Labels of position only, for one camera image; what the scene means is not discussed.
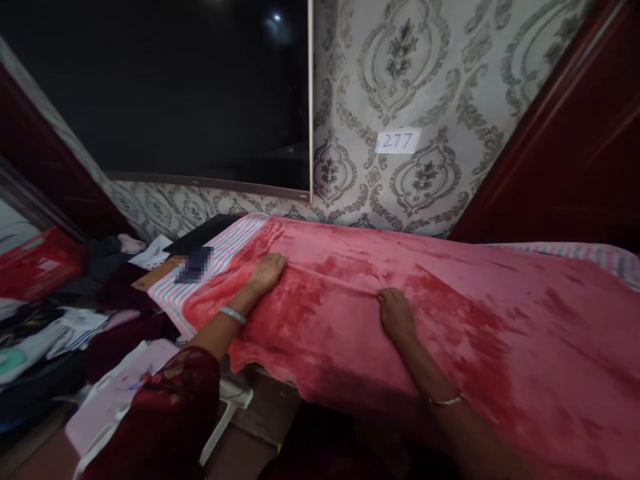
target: television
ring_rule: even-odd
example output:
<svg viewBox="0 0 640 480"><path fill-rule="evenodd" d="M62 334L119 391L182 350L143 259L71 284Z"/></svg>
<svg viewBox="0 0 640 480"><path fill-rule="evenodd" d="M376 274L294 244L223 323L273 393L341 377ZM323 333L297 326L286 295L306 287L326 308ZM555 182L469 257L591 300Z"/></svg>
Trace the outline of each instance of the television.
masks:
<svg viewBox="0 0 640 480"><path fill-rule="evenodd" d="M312 198L311 0L4 0L0 34L113 180Z"/></svg>

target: pixelated phone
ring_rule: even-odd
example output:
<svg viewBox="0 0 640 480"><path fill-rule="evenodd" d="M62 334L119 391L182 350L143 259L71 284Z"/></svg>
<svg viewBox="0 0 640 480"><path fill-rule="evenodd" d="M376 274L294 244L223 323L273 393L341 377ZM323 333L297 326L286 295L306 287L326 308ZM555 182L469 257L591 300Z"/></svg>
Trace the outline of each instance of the pixelated phone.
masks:
<svg viewBox="0 0 640 480"><path fill-rule="evenodd" d="M175 283L199 283L212 257L213 247L198 247L194 249L182 268L178 270L175 276Z"/></svg>

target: red fleece blanket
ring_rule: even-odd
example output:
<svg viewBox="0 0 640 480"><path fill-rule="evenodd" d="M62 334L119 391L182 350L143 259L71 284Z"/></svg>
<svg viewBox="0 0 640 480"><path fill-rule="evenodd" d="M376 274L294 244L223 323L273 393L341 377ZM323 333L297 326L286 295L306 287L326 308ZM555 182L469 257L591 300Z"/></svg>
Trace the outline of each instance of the red fleece blanket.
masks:
<svg viewBox="0 0 640 480"><path fill-rule="evenodd" d="M543 478L640 478L640 294L583 260L272 217L186 302L199 330L259 258L289 258L230 349L308 401L434 433L379 321L404 290L418 336Z"/></svg>

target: person's arm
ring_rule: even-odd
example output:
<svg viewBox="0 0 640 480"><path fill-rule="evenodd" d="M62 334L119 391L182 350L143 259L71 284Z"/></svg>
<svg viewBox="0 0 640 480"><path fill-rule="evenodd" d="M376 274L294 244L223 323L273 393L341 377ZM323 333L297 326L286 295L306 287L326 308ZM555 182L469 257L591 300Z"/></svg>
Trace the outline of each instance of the person's arm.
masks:
<svg viewBox="0 0 640 480"><path fill-rule="evenodd" d="M278 283L280 273L286 264L287 259L279 253L270 253L262 258L249 281L240 288L227 306L247 318L256 302ZM226 313L218 312L186 346L202 347L220 362L238 330L240 324L236 320Z"/></svg>
<svg viewBox="0 0 640 480"><path fill-rule="evenodd" d="M460 392L418 340L413 309L404 293L398 289L380 290L378 300L382 326L431 413L451 441L465 478L530 479L522 460L507 448L466 400L442 407L431 404L429 399L449 401Z"/></svg>
<svg viewBox="0 0 640 480"><path fill-rule="evenodd" d="M245 318L278 282L287 260L272 253L227 304ZM220 312L136 392L83 480L203 478L200 454L216 421L220 366L240 324Z"/></svg>

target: red bag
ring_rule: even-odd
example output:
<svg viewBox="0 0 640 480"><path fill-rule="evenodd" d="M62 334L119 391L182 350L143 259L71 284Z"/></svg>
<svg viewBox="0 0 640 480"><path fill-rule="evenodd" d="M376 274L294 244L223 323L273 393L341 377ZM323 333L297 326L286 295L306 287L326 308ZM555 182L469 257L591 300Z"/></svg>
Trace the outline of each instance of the red bag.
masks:
<svg viewBox="0 0 640 480"><path fill-rule="evenodd" d="M83 271L85 248L58 228L42 232L0 256L0 297L33 301Z"/></svg>

